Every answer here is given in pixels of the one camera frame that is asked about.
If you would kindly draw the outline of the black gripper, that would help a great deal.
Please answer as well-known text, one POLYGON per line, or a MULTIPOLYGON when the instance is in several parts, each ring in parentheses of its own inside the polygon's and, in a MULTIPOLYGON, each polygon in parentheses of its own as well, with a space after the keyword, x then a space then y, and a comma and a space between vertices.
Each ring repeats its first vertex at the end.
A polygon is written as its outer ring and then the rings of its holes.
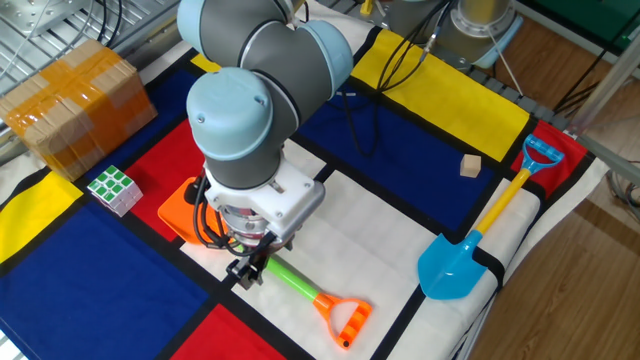
POLYGON ((267 233, 262 237, 258 245, 243 250, 239 257, 233 260, 226 268, 226 272, 231 276, 235 284, 239 284, 243 289, 249 290, 253 285, 262 285, 262 272, 264 266, 269 262, 271 256, 282 250, 293 249, 294 235, 288 239, 281 239, 274 233, 267 233))

